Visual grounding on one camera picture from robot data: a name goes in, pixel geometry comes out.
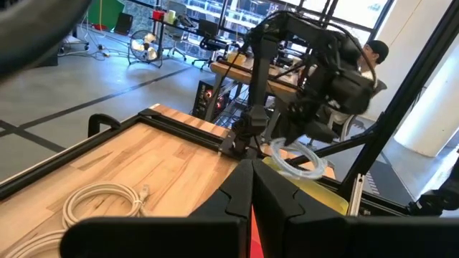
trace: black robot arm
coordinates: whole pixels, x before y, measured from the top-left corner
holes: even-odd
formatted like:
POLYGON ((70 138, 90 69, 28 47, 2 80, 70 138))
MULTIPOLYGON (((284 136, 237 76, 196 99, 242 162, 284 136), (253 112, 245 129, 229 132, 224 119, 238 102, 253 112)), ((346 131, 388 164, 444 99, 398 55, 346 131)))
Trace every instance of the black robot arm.
POLYGON ((312 49, 315 70, 296 93, 278 95, 271 89, 285 103, 281 108, 285 122, 278 131, 281 137, 287 138, 286 144, 304 134, 324 141, 334 138, 333 131, 316 121, 321 105, 334 101, 333 108, 350 115, 362 114, 368 108, 374 81, 360 75, 357 60, 361 56, 361 47, 351 37, 323 29, 316 22, 293 12, 278 11, 247 33, 240 51, 245 52, 251 47, 254 64, 248 109, 232 127, 235 132, 232 146, 237 155, 243 156, 251 138, 265 129, 268 118, 264 99, 270 61, 278 52, 279 42, 293 35, 312 49))

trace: white cable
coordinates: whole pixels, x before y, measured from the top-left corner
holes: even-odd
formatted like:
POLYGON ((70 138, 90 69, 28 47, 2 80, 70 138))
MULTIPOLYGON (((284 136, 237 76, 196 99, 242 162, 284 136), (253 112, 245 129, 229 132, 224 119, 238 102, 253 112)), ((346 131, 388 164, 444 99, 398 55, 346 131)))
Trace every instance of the white cable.
POLYGON ((80 24, 81 30, 83 30, 83 22, 86 21, 86 34, 85 34, 85 41, 86 41, 86 42, 87 42, 86 37, 87 37, 87 34, 89 33, 89 32, 88 32, 88 27, 89 27, 89 20, 88 20, 88 19, 89 19, 89 16, 88 16, 88 15, 89 15, 89 11, 86 11, 86 14, 85 14, 85 16, 83 17, 83 20, 81 21, 81 24, 80 24))
POLYGON ((74 51, 74 52, 68 52, 68 53, 65 53, 65 54, 57 54, 58 57, 65 57, 67 55, 72 55, 72 54, 82 54, 82 53, 87 53, 89 52, 89 49, 87 50, 81 50, 81 51, 74 51))
POLYGON ((288 146, 289 149, 296 150, 309 158, 313 163, 314 169, 312 171, 302 171, 300 169, 292 167, 290 164, 285 162, 280 156, 280 149, 285 145, 285 138, 277 138, 271 141, 270 147, 273 152, 272 158, 279 166, 279 168, 286 173, 299 178, 318 179, 325 173, 327 162, 324 159, 319 158, 312 150, 308 149, 297 140, 288 146))
POLYGON ((146 212, 143 210, 143 202, 148 196, 147 185, 143 186, 140 193, 137 193, 131 187, 119 183, 94 183, 75 191, 64 202, 64 207, 62 208, 62 225, 65 229, 36 236, 13 249, 5 258, 33 257, 44 251, 58 249, 64 233, 69 227, 79 221, 73 214, 73 209, 84 199, 98 194, 117 194, 128 199, 132 203, 132 208, 125 216, 146 216, 146 212))
POLYGON ((138 194, 131 187, 124 186, 119 183, 94 183, 77 190, 64 202, 64 207, 62 207, 63 227, 68 229, 79 221, 79 219, 73 214, 73 210, 81 201, 99 194, 117 194, 128 199, 132 203, 132 207, 125 216, 131 217, 145 215, 142 208, 143 201, 145 201, 145 198, 148 196, 148 186, 144 186, 142 192, 138 194))

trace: yellow object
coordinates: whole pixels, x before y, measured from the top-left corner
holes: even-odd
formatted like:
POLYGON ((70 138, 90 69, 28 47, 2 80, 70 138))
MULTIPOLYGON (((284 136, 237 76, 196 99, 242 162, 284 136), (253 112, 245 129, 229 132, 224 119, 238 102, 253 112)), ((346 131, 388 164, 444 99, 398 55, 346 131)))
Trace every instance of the yellow object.
POLYGON ((169 23, 169 24, 174 24, 174 20, 175 20, 175 11, 174 10, 169 10, 166 14, 166 21, 169 23))
MULTIPOLYGON (((271 157, 267 157, 263 159, 263 162, 267 164, 269 167, 271 167, 272 169, 279 172, 280 168, 272 160, 271 157)), ((294 178, 289 178, 289 177, 285 177, 285 178, 288 179, 290 182, 294 183, 299 189, 309 194, 315 200, 320 201, 322 204, 327 205, 329 208, 339 212, 342 215, 346 215, 349 203, 345 199, 341 198, 338 194, 319 185, 313 180, 308 180, 308 179, 299 180, 299 179, 294 179, 294 178)))
MULTIPOLYGON (((230 52, 228 53, 228 62, 232 63, 234 60, 235 60, 235 57, 237 56, 237 52, 230 52)), ((237 59, 235 61, 235 65, 239 65, 239 66, 242 66, 245 62, 245 55, 243 54, 239 54, 237 56, 237 59)))

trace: wooden tabletop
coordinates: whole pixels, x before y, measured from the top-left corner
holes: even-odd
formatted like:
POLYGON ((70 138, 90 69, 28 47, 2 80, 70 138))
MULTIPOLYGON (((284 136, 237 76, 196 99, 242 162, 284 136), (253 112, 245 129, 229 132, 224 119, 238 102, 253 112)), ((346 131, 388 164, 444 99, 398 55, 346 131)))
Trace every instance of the wooden tabletop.
MULTIPOLYGON (((151 108, 218 136, 225 137, 228 132, 164 105, 151 108)), ((284 152, 283 156, 294 155, 284 152)), ((4 236, 0 257, 36 235, 62 229, 64 201, 88 184, 111 181, 136 191, 148 184, 150 195, 145 208, 149 216, 188 216, 218 189, 237 164, 236 160, 139 123, 0 202, 0 232, 4 236)), ((334 178, 333 170, 328 169, 326 175, 334 178)), ((122 216, 130 209, 131 204, 123 197, 105 194, 84 200, 75 215, 122 216)), ((57 257, 57 250, 40 257, 57 257)))
MULTIPOLYGON (((242 67, 247 68, 247 69, 252 69, 253 59, 248 59, 246 62, 244 62, 244 64, 242 64, 242 67)), ((213 71, 213 73, 216 73, 218 75, 224 75, 226 71, 228 70, 228 65, 222 64, 221 62, 213 62, 210 64, 210 70, 213 71)), ((270 68, 270 75, 278 75, 278 74, 279 74, 278 67, 270 68)), ((242 82, 248 85, 250 83, 250 80, 252 79, 252 74, 249 72, 239 70, 235 67, 232 67, 231 70, 227 74, 227 78, 230 78, 230 79, 233 79, 233 80, 236 80, 238 82, 242 82)), ((291 76, 282 76, 279 79, 285 82, 288 82, 290 84, 296 85, 296 81, 298 77, 296 75, 291 75, 291 76)), ((268 85, 266 85, 266 91, 274 95, 277 92, 296 92, 296 90, 291 87, 287 87, 285 85, 282 85, 278 82, 273 82, 273 81, 268 81, 268 85)))

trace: wire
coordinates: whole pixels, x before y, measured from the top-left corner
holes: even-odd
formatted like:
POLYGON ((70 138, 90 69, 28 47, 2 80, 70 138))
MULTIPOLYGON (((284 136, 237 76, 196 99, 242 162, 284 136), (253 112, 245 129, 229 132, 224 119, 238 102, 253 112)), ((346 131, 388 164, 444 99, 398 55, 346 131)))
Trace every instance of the wire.
MULTIPOLYGON (((244 97, 244 99, 242 100, 242 103, 244 103, 244 102, 247 100, 248 97, 249 97, 249 95, 247 94, 247 95, 244 97)), ((234 111, 233 111, 232 113, 229 113, 229 112, 227 112, 227 111, 224 111, 224 112, 225 112, 225 113, 229 113, 229 114, 231 115, 231 116, 230 116, 230 119, 232 120, 232 122, 236 122, 236 121, 237 121, 237 118, 239 118, 238 116, 236 116, 236 112, 237 112, 237 111, 238 111, 238 109, 235 108, 234 111)), ((227 121, 222 125, 222 127, 226 127, 229 121, 230 121, 230 120, 227 120, 227 121)))
MULTIPOLYGON (((222 84, 223 84, 224 79, 227 77, 228 72, 230 72, 230 70, 231 70, 231 68, 233 67, 233 65, 235 65, 236 59, 237 59, 237 57, 239 57, 239 54, 240 54, 240 52, 238 52, 238 53, 236 54, 235 59, 232 60, 231 64, 228 66, 228 69, 227 69, 227 71, 224 73, 222 79, 220 80, 220 83, 218 84, 217 87, 215 87, 215 89, 214 89, 215 92, 218 91, 218 90, 222 87, 222 84)), ((209 101, 209 103, 215 103, 215 104, 216 104, 217 95, 218 95, 218 94, 214 94, 214 95, 212 96, 212 99, 209 101)))
MULTIPOLYGON (((65 44, 68 44, 68 49, 70 49, 71 44, 68 42, 66 39, 64 39, 64 51, 65 51, 65 44)), ((89 51, 89 48, 86 50, 81 50, 81 51, 74 51, 74 52, 64 52, 64 54, 57 54, 58 57, 64 57, 69 54, 82 54, 82 53, 87 53, 89 51)))
POLYGON ((87 37, 87 34, 89 33, 89 32, 88 32, 88 27, 89 27, 88 17, 89 17, 89 11, 86 11, 86 14, 85 14, 85 16, 83 17, 83 20, 81 21, 81 24, 80 24, 80 27, 81 27, 81 30, 82 30, 82 28, 83 28, 83 22, 86 21, 86 34, 85 34, 85 41, 86 41, 86 42, 87 42, 86 37, 87 37))
POLYGON ((91 33, 89 33, 89 38, 93 41, 93 43, 96 45, 96 46, 99 46, 100 43, 99 43, 99 40, 97 39, 97 37, 95 37, 95 39, 93 38, 93 36, 91 35, 91 33))
POLYGON ((288 75, 289 73, 291 72, 294 72, 295 70, 298 70, 300 68, 302 68, 303 66, 305 66, 306 64, 302 63, 301 62, 301 65, 294 65, 292 68, 290 68, 289 70, 285 71, 285 72, 281 72, 280 74, 274 76, 274 79, 279 79, 280 77, 284 76, 284 75, 288 75))
MULTIPOLYGON (((98 31, 98 30, 91 29, 91 31, 94 32, 94 33, 99 34, 99 31, 98 31)), ((110 35, 108 35, 108 34, 106 34, 105 37, 108 38, 108 39, 111 39, 111 40, 114 41, 114 42, 117 42, 117 43, 119 43, 119 44, 122 44, 124 47, 127 47, 127 46, 129 45, 129 42, 124 42, 123 40, 117 39, 117 38, 112 37, 112 36, 110 36, 110 35)))
POLYGON ((148 196, 148 186, 144 186, 142 192, 137 193, 131 187, 119 183, 103 182, 94 183, 85 186, 67 198, 62 207, 62 225, 68 229, 75 225, 79 219, 73 214, 75 207, 84 199, 98 194, 116 194, 128 199, 131 204, 131 210, 125 215, 127 217, 144 216, 143 202, 148 196))
POLYGON ((263 152, 261 151, 261 146, 260 146, 260 143, 258 143, 257 136, 254 135, 253 139, 255 140, 255 144, 257 145, 258 155, 261 155, 263 152))
POLYGON ((61 229, 36 236, 18 246, 7 254, 5 258, 34 257, 44 251, 59 249, 60 240, 64 236, 65 231, 65 229, 61 229))
POLYGON ((352 34, 350 32, 348 32, 345 28, 339 26, 339 25, 336 25, 336 24, 332 24, 332 23, 328 23, 329 26, 332 26, 332 27, 335 27, 337 29, 340 29, 342 32, 344 32, 344 34, 346 36, 348 36, 351 41, 355 44, 355 46, 357 47, 357 49, 359 49, 362 57, 364 57, 365 59, 365 62, 366 62, 366 65, 368 66, 368 68, 370 69, 370 72, 372 72, 372 76, 373 76, 373 81, 374 81, 374 84, 373 84, 373 89, 375 89, 378 85, 378 77, 377 77, 377 74, 376 72, 374 71, 374 68, 373 66, 370 64, 370 60, 368 59, 367 55, 365 54, 364 50, 361 48, 360 46, 360 43, 354 38, 354 36, 352 36, 352 34))
POLYGON ((143 209, 143 202, 148 197, 147 185, 143 186, 140 193, 137 193, 131 187, 119 183, 94 183, 76 190, 67 200, 65 200, 62 208, 62 226, 65 229, 36 236, 18 246, 7 254, 5 258, 27 258, 39 254, 40 252, 57 249, 67 229, 79 221, 73 214, 75 207, 82 200, 98 194, 116 194, 128 199, 132 203, 132 208, 125 216, 134 217, 147 215, 143 209))
POLYGON ((96 59, 97 61, 104 61, 105 57, 102 56, 101 58, 98 57, 98 54, 103 54, 102 52, 94 52, 92 54, 85 54, 85 53, 69 53, 62 55, 60 57, 68 57, 68 56, 74 56, 74 57, 92 57, 93 59, 96 59))
POLYGON ((285 162, 281 155, 280 149, 285 147, 285 138, 273 139, 270 144, 273 154, 271 158, 277 163, 280 169, 285 172, 283 175, 294 177, 296 179, 319 179, 325 173, 327 162, 319 158, 312 150, 308 149, 303 144, 299 143, 298 140, 295 140, 290 146, 289 149, 300 152, 302 155, 309 158, 313 163, 314 169, 312 171, 303 171, 297 168, 292 167, 290 164, 285 162))

